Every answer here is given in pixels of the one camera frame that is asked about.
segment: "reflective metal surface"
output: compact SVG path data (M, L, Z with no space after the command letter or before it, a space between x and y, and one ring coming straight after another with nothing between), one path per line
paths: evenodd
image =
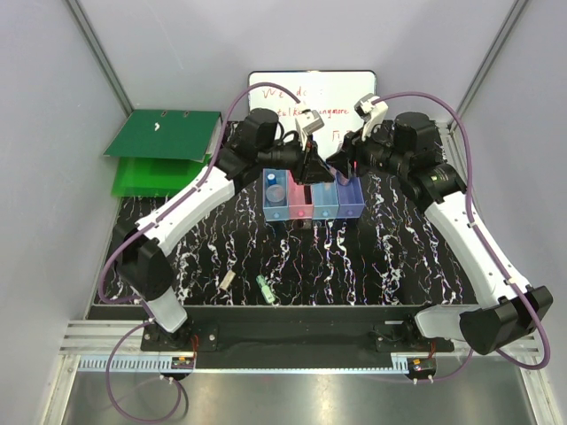
M440 359L439 375L458 366ZM146 419L167 413L175 388L147 374L114 374L113 390L129 413ZM501 359L474 359L449 382L414 386L367 375L205 375L182 381L190 401L168 423L180 424L535 424L517 368ZM66 425L129 424L111 407L104 374L79 373Z

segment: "white wall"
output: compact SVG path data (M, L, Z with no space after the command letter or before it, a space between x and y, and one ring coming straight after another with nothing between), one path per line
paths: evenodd
M513 3L82 0L135 107L219 111L250 72L297 69L371 69L379 93L422 90L457 106ZM390 107L448 118L423 100Z
M567 417L567 3L531 2L465 115L489 229L555 302L544 320L548 375Z
M0 2L0 416L37 423L116 211L125 117L61 0Z

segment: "black marble tabletop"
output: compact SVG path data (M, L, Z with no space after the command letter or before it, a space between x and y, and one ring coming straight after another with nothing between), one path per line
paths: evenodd
M372 174L361 182L366 207L358 220L267 223L261 182L245 188L173 250L178 298L185 305L265 305L256 283L262 274L279 305L474 303L447 243L395 179ZM124 198L117 220L137 220L165 201ZM236 277L220 290L229 270ZM131 293L114 272L106 277L108 296Z

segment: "whiteboard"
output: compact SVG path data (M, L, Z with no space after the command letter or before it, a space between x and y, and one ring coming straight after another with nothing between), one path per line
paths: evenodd
M368 93L376 92L376 75L371 71L293 71L251 73L249 85L274 82L284 86L299 100L317 110L325 126L313 138L319 155L326 159L338 149L348 131L362 126L354 105ZM253 90L248 95L250 110L267 108L277 112L285 131L295 129L295 102L281 90L271 87Z

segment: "purple cable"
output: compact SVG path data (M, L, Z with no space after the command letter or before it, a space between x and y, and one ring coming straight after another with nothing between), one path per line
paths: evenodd
M464 370L464 368L466 368L467 365L469 364L470 359L472 359L473 352L474 352L474 350L470 349L469 355L467 356L467 358L464 360L464 362L456 370L451 372L449 375L441 376L440 378L433 377L433 381L435 383L442 383L444 381L448 381L448 380L453 379L456 376L460 375L461 372ZM372 378L373 381L379 381L381 383L414 383L413 381L399 381L399 380L395 380L395 379L388 379L388 378L382 378L382 377L377 377L377 376L372 376L371 378ZM420 380L420 381L417 381L416 383L419 383L419 384L430 383L430 381Z
M214 147L213 156L211 157L211 161L209 162L209 165L208 165L208 167L205 171L205 175L203 176L203 178L199 182L197 182L197 185L195 187L191 188L186 194L184 194L182 197L177 199L160 216L158 216L156 218L155 223L150 223L146 227L139 229L131 237L129 237L126 241L124 241L124 243L122 245L120 245L118 247L118 249L115 252L113 252L113 254L106 261L105 266L103 267L103 270L102 270L100 277L98 279L98 290L97 291L98 291L98 297L101 299L101 301L103 301L106 304L121 304L121 303L127 303L127 302L130 302L130 301L133 301L135 299L140 299L140 297L137 296L137 295L131 295L129 297L123 297L123 298L118 298L118 299L110 299L109 297L107 297L105 295L105 278L106 278L106 275L108 274L111 267L113 266L114 261L116 261L116 259L122 254L122 252L124 250L126 250L126 248L128 248L138 237L142 236L145 232L147 232L151 228L154 228L156 223L159 223L160 221L164 220L175 208L177 208L180 204L182 204L184 201L186 201L188 197L190 197L193 193L195 193L197 191L197 189L200 188L206 182L206 178L209 176L211 171L213 171L214 163L216 162L216 159L219 156L219 151L221 150L221 141L222 141L222 138L224 137L224 134L227 130L230 115L234 111L234 108L237 106L237 103L240 101L240 99L242 99L244 96L246 96L250 91L257 89L258 87L272 87L274 89L282 90L283 93L285 93L289 97L291 97L296 103L299 103L299 99L298 99L297 96L295 96L293 93L291 93L285 87L282 87L279 84L274 84L273 82L258 82L256 84L253 84L252 86L247 87L242 92L240 92L240 94L237 96L237 98L234 100L234 102L232 102L232 104L230 105L230 107L227 111L227 115L226 115L224 121L222 122L221 131L219 133L219 140L218 140L216 146Z
M116 344L116 346L114 346L112 352L110 353L110 356L108 357L108 361L106 362L106 369L105 369L105 381L106 381L106 392L108 393L108 398L110 399L110 402L112 403L112 405L114 406L114 408L118 411L118 413L120 413L124 418L129 419L131 421L134 422L138 422L138 423L162 423L167 421L169 418L171 418L174 413L177 411L177 408L179 407L179 405L181 404L181 395L183 392L183 387L182 385L176 381L175 379L172 381L175 386L177 387L177 401L175 401L174 407L173 409L171 409L171 412L169 412L168 414L166 414L163 418L159 418L159 419L141 419L141 418L136 418L135 416L132 416L130 413L124 411L120 405L118 404L118 401L116 400L116 398L114 398L113 395L113 389L111 388L110 385L110 366L113 362L113 358L114 355L116 354L116 352L118 351L118 349L120 348L120 346L122 345L122 343L124 341L126 341L126 339L131 336L134 332L136 332L137 330L144 328L148 325L150 325L151 323L146 321L144 323L139 324L138 326L136 326L135 328L129 330L121 339L120 341Z
M451 106L449 106L446 102L444 102L443 100L441 100L438 97L435 97L433 95L423 93L421 91L404 91L404 92L401 92L401 93L395 93L393 95L380 97L378 100L374 101L373 104L385 102L386 100L395 99L397 97L424 97L426 99L430 99L433 102L435 102L436 104L440 104L441 106L443 106L451 114L454 121L457 123L457 127L461 130L462 141L463 141L463 144L464 144L464 151L465 151L465 155L467 157L466 158L467 159L467 191L465 193L465 209L466 209L466 212L467 212L467 218L469 219L469 222L473 223L475 221L475 218L474 218L474 215L472 213L472 156L470 155L469 136L467 135L467 131L464 127L464 123L462 122L461 117L459 117L457 112ZM478 228L478 226L472 226L472 228L473 228L475 234L477 235L478 239L480 240L480 242L484 245L486 252L488 252L488 255L490 255L494 264L498 267L498 269L500 270L500 272L502 273L504 278L507 281L509 281L512 276L510 275L510 273L508 272L506 267L502 264L502 262L498 258L498 255L496 255L496 252L494 252L492 246L490 246L490 244L486 240L485 235ZM540 318L538 317L538 314L536 314L535 310L533 310L532 305L530 304L528 299L525 297L524 293L518 288L518 286L515 283L509 283L509 286L510 286L510 288L512 288L512 290L514 292L516 292L516 295L520 298L520 300L524 304L526 310L528 311L528 313L530 314L530 317L533 320L533 323L535 324L536 329L540 333L541 342L543 343L543 359L537 365L526 365L525 363L522 363L522 362L510 357L508 354L506 354L505 352L503 352L500 349L498 349L496 351L504 359L514 363L517 366L523 367L524 369L530 369L530 370L542 369L543 367L548 365L549 360L551 358L551 348L549 347L548 334L546 334L546 331L543 328L543 325L541 324L541 321L540 321Z

